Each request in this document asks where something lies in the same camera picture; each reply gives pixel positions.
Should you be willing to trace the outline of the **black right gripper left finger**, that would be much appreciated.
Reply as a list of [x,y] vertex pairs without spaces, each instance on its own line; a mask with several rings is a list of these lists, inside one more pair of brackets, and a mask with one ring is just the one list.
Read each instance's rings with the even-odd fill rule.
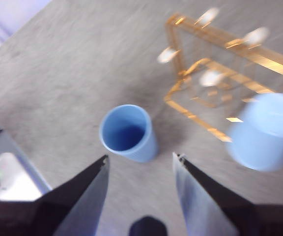
[[104,206],[110,160],[102,156],[34,201],[0,201],[0,236],[93,236]]

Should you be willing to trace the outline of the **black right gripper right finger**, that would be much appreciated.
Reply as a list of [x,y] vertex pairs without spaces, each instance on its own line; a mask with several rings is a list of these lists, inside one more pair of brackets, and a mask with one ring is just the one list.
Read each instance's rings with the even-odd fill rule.
[[283,205],[254,204],[172,154],[176,190],[190,236],[283,236]]

